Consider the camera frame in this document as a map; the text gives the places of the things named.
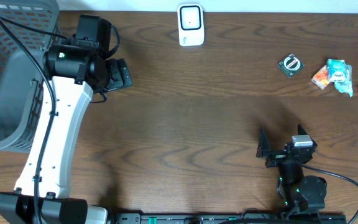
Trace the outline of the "orange Kleenex tissue pack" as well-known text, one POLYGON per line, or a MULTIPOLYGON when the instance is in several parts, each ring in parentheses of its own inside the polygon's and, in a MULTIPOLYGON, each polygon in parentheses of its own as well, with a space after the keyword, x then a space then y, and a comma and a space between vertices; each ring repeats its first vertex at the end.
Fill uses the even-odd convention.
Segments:
POLYGON ((328 80, 328 69, 327 66, 324 65, 322 68, 318 70, 312 77, 311 81, 318 86, 320 89, 325 89, 329 84, 330 81, 328 80))

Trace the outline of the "mint green wipes pouch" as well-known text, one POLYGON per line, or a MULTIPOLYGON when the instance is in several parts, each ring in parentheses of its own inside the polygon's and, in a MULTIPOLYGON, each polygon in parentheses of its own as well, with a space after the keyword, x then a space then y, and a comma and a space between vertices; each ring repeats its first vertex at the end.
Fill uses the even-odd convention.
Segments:
POLYGON ((346 65, 346 80, 343 82, 335 82, 334 87, 340 93, 347 93, 350 97, 353 96, 351 65, 346 65))

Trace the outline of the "dark green round-label box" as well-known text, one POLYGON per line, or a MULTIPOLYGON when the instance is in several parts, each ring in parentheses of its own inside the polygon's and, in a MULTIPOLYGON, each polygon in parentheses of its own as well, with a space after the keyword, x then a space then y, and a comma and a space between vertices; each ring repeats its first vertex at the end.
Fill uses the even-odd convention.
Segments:
POLYGON ((303 62, 298 59, 294 54, 289 54, 281 60, 277 67, 288 77, 291 78, 304 67, 303 62))

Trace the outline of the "teal Kleenex tissue pack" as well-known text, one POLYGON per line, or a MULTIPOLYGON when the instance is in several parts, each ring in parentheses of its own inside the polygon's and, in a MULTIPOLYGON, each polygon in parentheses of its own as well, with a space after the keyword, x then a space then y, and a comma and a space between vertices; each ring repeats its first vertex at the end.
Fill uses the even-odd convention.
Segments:
POLYGON ((326 63, 329 82, 344 82, 347 78, 344 60, 328 59, 326 63))

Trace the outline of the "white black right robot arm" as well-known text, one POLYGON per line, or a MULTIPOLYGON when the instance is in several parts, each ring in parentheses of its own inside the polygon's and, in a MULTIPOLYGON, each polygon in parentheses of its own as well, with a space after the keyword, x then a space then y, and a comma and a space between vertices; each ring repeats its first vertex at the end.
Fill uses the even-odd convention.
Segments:
POLYGON ((303 166, 312 160, 317 146, 300 124, 298 134, 292 136, 282 150, 273 150, 264 130, 260 130, 256 157, 264 158, 267 168, 278 169, 277 190, 286 204, 286 209, 280 214, 284 220, 296 215, 318 213, 325 207, 325 179, 303 173, 303 166))

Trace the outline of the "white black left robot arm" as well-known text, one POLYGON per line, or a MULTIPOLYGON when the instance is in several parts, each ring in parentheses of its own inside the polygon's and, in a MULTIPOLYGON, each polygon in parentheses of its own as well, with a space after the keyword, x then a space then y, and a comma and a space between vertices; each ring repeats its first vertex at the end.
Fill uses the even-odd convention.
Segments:
POLYGON ((71 165, 92 97, 132 85, 124 59, 110 46, 118 31, 99 16, 80 16, 76 34, 51 46, 35 66, 43 78, 40 118, 27 164, 13 192, 0 192, 9 223, 111 223, 106 208, 70 197, 71 165))

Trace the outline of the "grey plastic basket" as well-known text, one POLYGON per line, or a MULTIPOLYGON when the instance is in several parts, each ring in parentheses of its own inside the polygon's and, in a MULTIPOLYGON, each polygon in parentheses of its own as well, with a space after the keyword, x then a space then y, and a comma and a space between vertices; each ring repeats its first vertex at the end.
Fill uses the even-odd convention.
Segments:
MULTIPOLYGON (((0 17, 26 49, 42 61, 59 42, 56 0, 0 1, 0 17)), ((0 26, 0 151, 28 153, 32 147, 43 98, 42 77, 33 62, 0 26)))

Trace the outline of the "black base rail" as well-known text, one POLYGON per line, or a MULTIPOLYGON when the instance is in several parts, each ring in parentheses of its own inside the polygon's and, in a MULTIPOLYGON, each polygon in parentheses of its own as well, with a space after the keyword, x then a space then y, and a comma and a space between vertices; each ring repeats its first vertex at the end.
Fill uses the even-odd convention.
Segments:
POLYGON ((174 214, 174 213, 117 213, 111 215, 108 223, 113 224, 185 224, 185 223, 203 223, 215 224, 236 220, 278 220, 280 223, 347 223, 344 215, 338 214, 303 214, 292 215, 288 220, 282 219, 280 215, 258 212, 256 210, 247 210, 243 214, 236 213, 194 213, 194 214, 174 214))

